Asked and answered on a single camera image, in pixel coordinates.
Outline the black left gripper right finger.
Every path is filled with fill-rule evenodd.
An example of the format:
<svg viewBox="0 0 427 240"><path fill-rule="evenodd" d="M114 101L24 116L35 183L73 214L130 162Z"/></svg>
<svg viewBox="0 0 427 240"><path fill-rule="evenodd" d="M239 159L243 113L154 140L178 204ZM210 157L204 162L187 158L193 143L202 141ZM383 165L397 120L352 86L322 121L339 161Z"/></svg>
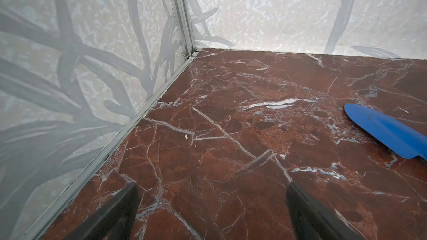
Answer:
<svg viewBox="0 0 427 240"><path fill-rule="evenodd" d="M295 182L288 185L286 203L298 240L363 239Z"/></svg>

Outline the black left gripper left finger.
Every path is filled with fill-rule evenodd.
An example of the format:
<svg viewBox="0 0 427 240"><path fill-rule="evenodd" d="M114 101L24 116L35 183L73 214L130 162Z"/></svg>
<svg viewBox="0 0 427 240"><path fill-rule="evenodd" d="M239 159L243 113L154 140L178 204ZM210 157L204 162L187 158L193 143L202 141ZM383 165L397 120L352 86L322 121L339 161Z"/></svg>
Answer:
<svg viewBox="0 0 427 240"><path fill-rule="evenodd" d="M129 240L139 204L137 184L130 183L64 239Z"/></svg>

